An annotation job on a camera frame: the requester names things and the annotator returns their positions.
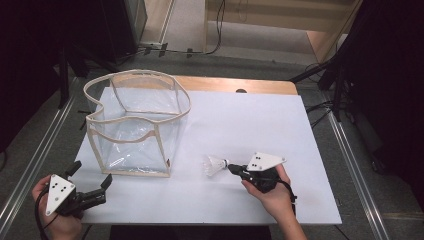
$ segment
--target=clear plastic container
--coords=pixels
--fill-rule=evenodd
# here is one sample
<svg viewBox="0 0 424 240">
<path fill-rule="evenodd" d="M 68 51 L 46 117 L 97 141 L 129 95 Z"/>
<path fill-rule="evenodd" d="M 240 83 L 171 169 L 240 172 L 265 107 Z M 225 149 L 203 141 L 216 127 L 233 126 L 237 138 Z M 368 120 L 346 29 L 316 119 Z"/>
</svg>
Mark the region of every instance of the clear plastic container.
<svg viewBox="0 0 424 240">
<path fill-rule="evenodd" d="M 170 177 L 188 93 L 167 74 L 131 70 L 88 82 L 87 135 L 103 173 Z"/>
</svg>

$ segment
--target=white tabletop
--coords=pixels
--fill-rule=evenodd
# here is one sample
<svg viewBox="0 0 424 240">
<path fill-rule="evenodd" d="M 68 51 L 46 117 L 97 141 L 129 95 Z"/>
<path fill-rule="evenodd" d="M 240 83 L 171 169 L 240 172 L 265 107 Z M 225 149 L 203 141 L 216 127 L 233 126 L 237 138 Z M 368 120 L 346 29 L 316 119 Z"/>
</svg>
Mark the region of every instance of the white tabletop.
<svg viewBox="0 0 424 240">
<path fill-rule="evenodd" d="M 192 110 L 170 178 L 114 175 L 107 202 L 83 222 L 104 224 L 271 224 L 274 219 L 229 171 L 203 172 L 208 155 L 247 164 L 255 152 L 284 157 L 301 224 L 340 224 L 340 215 L 300 96 L 190 91 Z M 87 137 L 71 180 L 99 188 L 102 174 Z"/>
</svg>

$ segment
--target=wrist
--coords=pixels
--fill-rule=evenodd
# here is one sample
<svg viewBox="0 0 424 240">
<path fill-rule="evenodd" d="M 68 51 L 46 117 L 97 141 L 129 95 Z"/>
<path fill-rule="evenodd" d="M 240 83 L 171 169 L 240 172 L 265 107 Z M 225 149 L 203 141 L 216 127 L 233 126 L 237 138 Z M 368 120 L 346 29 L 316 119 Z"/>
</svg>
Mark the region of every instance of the wrist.
<svg viewBox="0 0 424 240">
<path fill-rule="evenodd" d="M 293 219 L 296 219 L 296 216 L 294 215 L 292 209 L 280 211 L 277 214 L 275 214 L 273 217 L 278 223 L 285 223 L 288 221 L 292 221 Z"/>
</svg>

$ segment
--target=human hand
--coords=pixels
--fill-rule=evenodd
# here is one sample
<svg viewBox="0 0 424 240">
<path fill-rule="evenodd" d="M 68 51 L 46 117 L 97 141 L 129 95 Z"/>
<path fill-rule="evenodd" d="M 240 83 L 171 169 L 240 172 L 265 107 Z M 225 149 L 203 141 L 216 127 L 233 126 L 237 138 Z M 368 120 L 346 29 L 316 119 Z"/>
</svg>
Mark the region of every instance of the human hand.
<svg viewBox="0 0 424 240">
<path fill-rule="evenodd" d="M 290 178 L 287 176 L 283 165 L 277 165 L 275 168 L 281 180 L 290 184 Z M 275 188 L 267 193 L 262 193 L 247 180 L 243 180 L 242 184 L 247 192 L 261 201 L 265 210 L 277 221 L 284 220 L 288 215 L 294 215 L 290 200 L 290 191 L 282 183 L 277 183 Z"/>
<path fill-rule="evenodd" d="M 50 181 L 50 175 L 42 178 L 32 189 L 32 197 L 34 201 L 38 198 L 40 193 L 46 184 Z M 42 216 L 43 222 L 52 234 L 53 239 L 77 239 L 79 233 L 82 230 L 81 219 L 75 218 L 74 216 L 57 216 L 57 213 L 53 213 L 50 216 L 46 216 L 48 194 L 44 195 L 39 204 L 39 213 Z"/>
</svg>

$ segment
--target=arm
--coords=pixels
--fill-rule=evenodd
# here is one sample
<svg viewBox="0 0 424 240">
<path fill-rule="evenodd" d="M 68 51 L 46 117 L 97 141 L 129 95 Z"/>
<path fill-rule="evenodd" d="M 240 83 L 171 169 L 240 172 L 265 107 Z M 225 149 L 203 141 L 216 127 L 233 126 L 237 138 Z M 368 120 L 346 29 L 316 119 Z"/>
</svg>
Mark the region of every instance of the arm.
<svg viewBox="0 0 424 240">
<path fill-rule="evenodd" d="M 284 170 L 283 165 L 275 167 L 281 180 L 290 184 L 290 179 Z M 285 239 L 306 239 L 302 227 L 293 213 L 290 193 L 283 184 L 277 183 L 277 186 L 268 193 L 261 193 L 255 186 L 246 180 L 242 181 L 246 190 L 259 199 L 265 210 L 271 214 L 278 223 L 278 226 L 283 231 Z"/>
</svg>

